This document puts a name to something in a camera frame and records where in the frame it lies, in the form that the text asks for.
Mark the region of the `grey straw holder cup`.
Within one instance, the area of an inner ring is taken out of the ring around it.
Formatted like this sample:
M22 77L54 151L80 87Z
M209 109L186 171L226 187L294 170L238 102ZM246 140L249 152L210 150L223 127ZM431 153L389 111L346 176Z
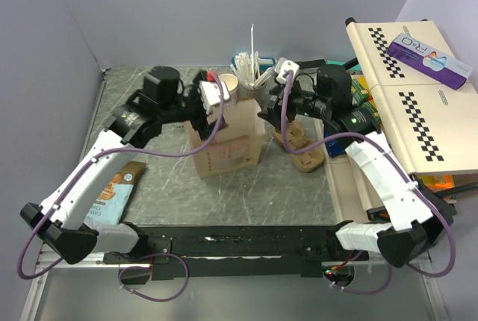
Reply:
M242 80L239 80L238 82L238 100L239 101L254 99L257 101L257 103L262 105L264 103L266 92L267 92L266 84L262 84L258 88L252 88L251 86L249 86Z

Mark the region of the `pink white paper bag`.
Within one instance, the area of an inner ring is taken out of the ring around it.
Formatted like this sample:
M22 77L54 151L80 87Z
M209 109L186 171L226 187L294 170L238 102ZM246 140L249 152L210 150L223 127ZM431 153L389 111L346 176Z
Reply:
M266 138L265 122L257 116L260 111L254 99L225 107L223 116L227 126L217 132L205 149L193 155L201 179L258 164Z

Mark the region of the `brown pulp cup carrier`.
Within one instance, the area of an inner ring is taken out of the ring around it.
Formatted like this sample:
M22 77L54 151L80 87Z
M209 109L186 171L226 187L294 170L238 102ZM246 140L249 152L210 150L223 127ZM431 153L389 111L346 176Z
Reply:
M286 137L289 146L293 150L304 149L314 142L306 136L302 124L296 120L287 123ZM326 159L323 150L320 147L316 147L299 155L289 153L289 157L294 166L302 172L315 171L323 165Z

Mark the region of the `white paper cup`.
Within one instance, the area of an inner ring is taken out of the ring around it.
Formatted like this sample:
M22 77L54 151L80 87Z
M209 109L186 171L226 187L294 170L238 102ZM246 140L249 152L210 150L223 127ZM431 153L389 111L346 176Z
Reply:
M182 130L184 129L184 124L182 122L175 122L168 124L167 127L174 130Z

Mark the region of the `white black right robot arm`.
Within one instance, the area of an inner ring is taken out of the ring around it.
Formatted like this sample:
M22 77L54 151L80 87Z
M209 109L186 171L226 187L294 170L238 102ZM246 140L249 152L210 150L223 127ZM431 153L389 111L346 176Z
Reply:
M405 172L373 114L353 103L352 78L347 69L339 65L321 66L310 90L301 88L297 81L299 66L291 60L269 71L276 85L258 117L280 133L284 148L292 154L338 141L388 214L386 222L346 222L326 241L327 254L343 260L351 251L375 252L393 267L403 267L446 236L450 259L439 274L448 274L456 261L456 242L451 231L453 207ZM296 115L319 119L328 136L310 146L292 149L287 127Z

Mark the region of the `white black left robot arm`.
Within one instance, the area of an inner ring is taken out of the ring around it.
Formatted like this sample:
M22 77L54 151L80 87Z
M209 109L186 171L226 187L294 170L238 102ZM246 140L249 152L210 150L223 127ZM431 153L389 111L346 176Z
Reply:
M59 188L39 204L28 203L20 216L62 261L76 264L92 252L121 253L142 261L149 236L136 225L105 225L87 220L90 208L113 177L166 124L189 122L208 145L225 126L222 112L230 99L225 84L213 72L201 70L186 86L177 69L156 66L143 85L112 112L96 142Z

